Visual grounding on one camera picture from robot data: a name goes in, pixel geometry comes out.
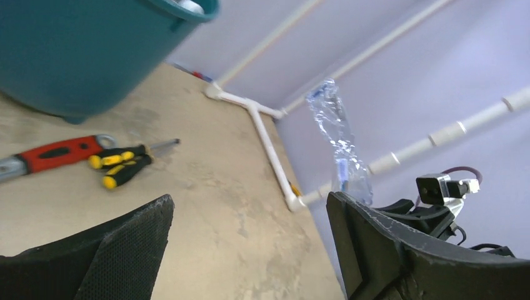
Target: crumpled plastic bottle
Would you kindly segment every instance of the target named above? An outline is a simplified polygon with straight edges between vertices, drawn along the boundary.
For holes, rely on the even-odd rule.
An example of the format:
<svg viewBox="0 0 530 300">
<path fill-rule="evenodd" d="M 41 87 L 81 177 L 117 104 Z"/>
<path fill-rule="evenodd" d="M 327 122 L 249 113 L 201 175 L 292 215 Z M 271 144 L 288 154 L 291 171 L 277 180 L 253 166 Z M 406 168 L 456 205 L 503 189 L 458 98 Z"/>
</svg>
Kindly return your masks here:
<svg viewBox="0 0 530 300">
<path fill-rule="evenodd" d="M 306 96 L 306 101 L 320 132 L 334 150 L 336 171 L 332 175 L 332 190 L 348 193 L 360 203 L 370 206 L 373 192 L 368 171 L 355 154 L 354 136 L 335 80 L 325 80 Z"/>
</svg>

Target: small camera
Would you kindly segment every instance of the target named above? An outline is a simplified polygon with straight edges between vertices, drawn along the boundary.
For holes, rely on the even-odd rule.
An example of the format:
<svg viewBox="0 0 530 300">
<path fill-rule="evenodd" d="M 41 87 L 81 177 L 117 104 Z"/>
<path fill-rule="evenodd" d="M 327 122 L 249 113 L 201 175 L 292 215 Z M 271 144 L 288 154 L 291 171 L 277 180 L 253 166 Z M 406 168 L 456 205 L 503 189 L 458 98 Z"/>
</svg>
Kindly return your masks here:
<svg viewBox="0 0 530 300">
<path fill-rule="evenodd" d="M 416 178 L 421 202 L 430 205 L 445 205 L 453 199 L 465 199 L 466 194 L 480 190 L 477 179 L 451 180 L 447 174 L 426 174 Z"/>
</svg>

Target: metal tool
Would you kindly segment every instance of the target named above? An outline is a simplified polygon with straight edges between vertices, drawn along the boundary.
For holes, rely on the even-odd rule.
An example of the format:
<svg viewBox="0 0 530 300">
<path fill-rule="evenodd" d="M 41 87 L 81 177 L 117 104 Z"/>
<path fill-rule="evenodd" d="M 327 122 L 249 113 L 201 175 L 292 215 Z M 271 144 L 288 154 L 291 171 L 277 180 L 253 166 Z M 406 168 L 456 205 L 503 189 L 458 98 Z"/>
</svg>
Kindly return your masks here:
<svg viewBox="0 0 530 300">
<path fill-rule="evenodd" d="M 0 182 L 22 175 L 78 163 L 106 148 L 115 148 L 116 140 L 107 134 L 54 142 L 0 159 Z"/>
<path fill-rule="evenodd" d="M 100 153 L 90 156 L 88 158 L 88 163 L 94 169 L 110 169 L 114 166 L 117 166 L 118 164 L 130 161 L 138 156 L 149 154 L 151 151 L 159 148 L 173 146 L 179 142 L 179 139 L 171 139 L 169 141 L 159 142 L 150 146 L 140 144 L 136 147 L 105 149 Z"/>
<path fill-rule="evenodd" d="M 146 147 L 145 145 L 140 145 L 134 147 L 136 150 L 147 149 L 144 153 L 134 156 L 134 158 L 125 161 L 122 164 L 118 164 L 110 169 L 105 176 L 103 177 L 103 186 L 107 189 L 114 189 L 118 186 L 129 182 L 136 174 L 142 171 L 146 166 L 153 163 L 154 158 L 158 158 L 172 149 L 175 145 L 179 144 L 179 139 L 172 139 L 166 142 L 161 142 L 159 144 L 152 145 L 151 147 Z M 127 149 L 127 152 L 131 148 L 118 148 L 118 149 Z"/>
</svg>

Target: red tool handle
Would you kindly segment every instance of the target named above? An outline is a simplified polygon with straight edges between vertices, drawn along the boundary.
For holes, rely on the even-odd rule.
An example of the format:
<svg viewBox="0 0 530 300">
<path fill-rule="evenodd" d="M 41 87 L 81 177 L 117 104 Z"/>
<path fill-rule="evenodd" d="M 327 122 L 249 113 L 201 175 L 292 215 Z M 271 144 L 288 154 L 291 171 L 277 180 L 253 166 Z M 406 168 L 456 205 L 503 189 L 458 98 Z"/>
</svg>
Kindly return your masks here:
<svg viewBox="0 0 530 300">
<path fill-rule="evenodd" d="M 27 174 L 74 164 L 103 150 L 95 136 L 54 142 L 15 155 L 26 164 Z"/>
</svg>

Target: cable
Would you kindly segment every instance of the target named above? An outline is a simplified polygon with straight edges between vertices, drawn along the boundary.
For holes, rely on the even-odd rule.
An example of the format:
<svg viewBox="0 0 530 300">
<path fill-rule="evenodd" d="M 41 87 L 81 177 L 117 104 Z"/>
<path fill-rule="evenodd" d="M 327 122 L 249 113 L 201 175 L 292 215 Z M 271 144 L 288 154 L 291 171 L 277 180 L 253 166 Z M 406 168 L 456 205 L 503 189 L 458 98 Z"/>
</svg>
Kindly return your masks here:
<svg viewBox="0 0 530 300">
<path fill-rule="evenodd" d="M 470 249 L 478 251 L 478 250 L 482 250 L 484 248 L 497 249 L 497 248 L 501 248 L 501 247 L 502 247 L 501 245 L 486 243 L 486 244 L 478 244 L 477 246 L 473 246 Z"/>
<path fill-rule="evenodd" d="M 483 179 L 482 173 L 480 173 L 480 171 L 475 169 L 474 167 L 467 167 L 467 166 L 452 167 L 451 169 L 442 171 L 442 174 L 451 174 L 451 173 L 458 172 L 458 171 L 471 172 L 475 175 L 475 178 L 479 181 L 479 184 L 482 183 L 482 179 Z M 416 203 L 414 203 L 414 207 L 412 209 L 418 207 L 420 201 L 421 201 L 421 198 L 418 196 L 416 198 Z"/>
<path fill-rule="evenodd" d="M 466 234 L 466 231 L 460 227 L 460 226 L 456 226 L 455 229 L 458 229 L 460 230 L 460 232 L 462 233 L 462 241 L 460 241 L 458 244 L 456 244 L 457 246 L 460 246 L 463 242 L 465 242 L 467 239 L 468 239 L 468 235 Z"/>
</svg>

